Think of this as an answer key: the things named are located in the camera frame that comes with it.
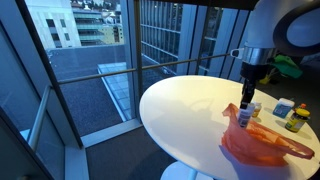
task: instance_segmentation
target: window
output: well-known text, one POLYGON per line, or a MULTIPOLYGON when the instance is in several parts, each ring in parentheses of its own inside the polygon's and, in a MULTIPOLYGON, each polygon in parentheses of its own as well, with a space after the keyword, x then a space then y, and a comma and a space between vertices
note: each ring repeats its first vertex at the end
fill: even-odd
POLYGON ((58 34, 51 34, 53 41, 60 41, 58 34))
POLYGON ((66 23, 64 22, 64 19, 60 19, 60 22, 62 27, 66 27, 66 23))
POLYGON ((48 24, 49 27, 56 27, 54 25, 53 19, 46 19, 46 21, 47 21, 47 24, 48 24))
POLYGON ((67 41, 70 41, 70 37, 69 37, 69 34, 68 34, 68 33, 64 33, 64 37, 66 37, 66 40, 67 40, 67 41))

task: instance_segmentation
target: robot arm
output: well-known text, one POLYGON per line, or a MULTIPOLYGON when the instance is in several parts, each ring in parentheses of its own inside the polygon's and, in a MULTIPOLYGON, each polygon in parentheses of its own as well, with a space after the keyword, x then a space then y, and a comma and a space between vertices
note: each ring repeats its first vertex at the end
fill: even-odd
POLYGON ((256 4, 249 19, 244 48, 238 50, 240 53, 231 52, 231 55, 241 54, 238 58, 242 59, 240 74, 245 81, 240 109, 246 109, 251 102, 256 82, 267 74, 277 50, 293 56, 320 51, 320 25, 315 21, 320 16, 315 14, 320 15, 320 1, 317 0, 260 0, 256 4))

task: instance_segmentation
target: table pedestal base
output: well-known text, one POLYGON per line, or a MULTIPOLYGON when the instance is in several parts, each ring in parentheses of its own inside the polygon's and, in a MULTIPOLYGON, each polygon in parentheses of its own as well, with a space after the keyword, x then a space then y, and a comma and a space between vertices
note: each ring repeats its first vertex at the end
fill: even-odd
POLYGON ((161 180, 191 180, 196 176, 195 180, 213 180, 212 177, 206 176, 201 173, 196 173, 195 170, 190 169, 188 166, 177 161, 166 168, 161 176, 161 180))

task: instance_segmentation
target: building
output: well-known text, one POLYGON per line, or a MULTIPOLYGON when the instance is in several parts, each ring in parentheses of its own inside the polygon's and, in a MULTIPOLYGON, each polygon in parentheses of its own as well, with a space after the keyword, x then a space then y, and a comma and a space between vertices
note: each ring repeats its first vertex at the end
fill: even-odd
POLYGON ((45 49, 81 46, 69 1, 25 1, 45 49))
POLYGON ((85 1, 27 0, 26 4, 45 49, 124 43, 120 5, 110 16, 102 11, 103 1, 94 1, 93 10, 85 1))
MULTIPOLYGON (((189 31, 189 22, 182 21, 182 17, 184 16, 186 19, 189 12, 190 6, 185 4, 141 1, 141 44, 145 59, 155 64, 184 59, 183 52, 179 54, 179 45, 184 41, 189 31)), ((208 25, 201 57, 213 55, 222 12, 221 8, 212 7, 208 10, 208 25)), ((203 73, 209 67, 210 61, 201 62, 200 69, 203 73)), ((177 74, 177 66, 170 66, 167 70, 177 74)))
POLYGON ((78 29, 81 46, 105 44, 102 39, 104 34, 101 12, 84 9, 74 9, 74 20, 78 29))

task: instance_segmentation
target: yellow container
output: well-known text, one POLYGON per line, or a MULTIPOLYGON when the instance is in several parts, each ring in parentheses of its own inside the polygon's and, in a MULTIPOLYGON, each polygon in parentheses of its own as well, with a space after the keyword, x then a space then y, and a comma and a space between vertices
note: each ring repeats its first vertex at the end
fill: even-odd
POLYGON ((304 123, 308 121, 309 116, 309 111, 305 109, 297 109, 297 111, 292 114, 285 128, 292 132, 298 132, 304 123))

